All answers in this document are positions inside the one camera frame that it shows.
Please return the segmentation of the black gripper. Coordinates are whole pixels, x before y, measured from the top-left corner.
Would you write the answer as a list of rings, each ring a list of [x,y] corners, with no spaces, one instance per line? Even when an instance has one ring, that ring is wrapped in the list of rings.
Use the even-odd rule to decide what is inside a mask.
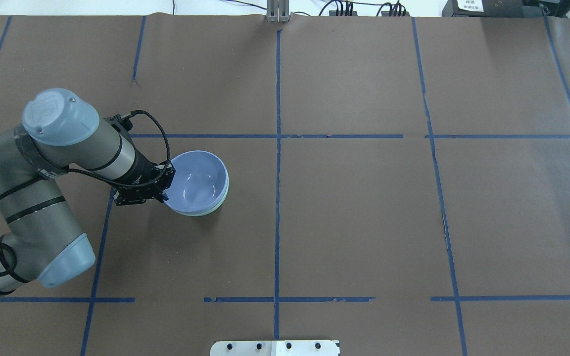
[[[140,151],[134,151],[134,162],[125,174],[126,185],[154,185],[160,178],[161,168],[148,160]]]

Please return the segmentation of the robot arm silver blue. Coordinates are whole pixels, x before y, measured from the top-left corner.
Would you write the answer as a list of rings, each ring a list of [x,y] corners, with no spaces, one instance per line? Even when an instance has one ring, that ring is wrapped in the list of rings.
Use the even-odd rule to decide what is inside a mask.
[[[102,118],[74,92],[53,88],[29,101],[19,125],[0,133],[0,299],[38,281],[56,288],[86,272],[96,256],[57,178],[81,174],[115,189],[116,205],[167,200],[175,169],[156,164],[129,134],[128,115]]]

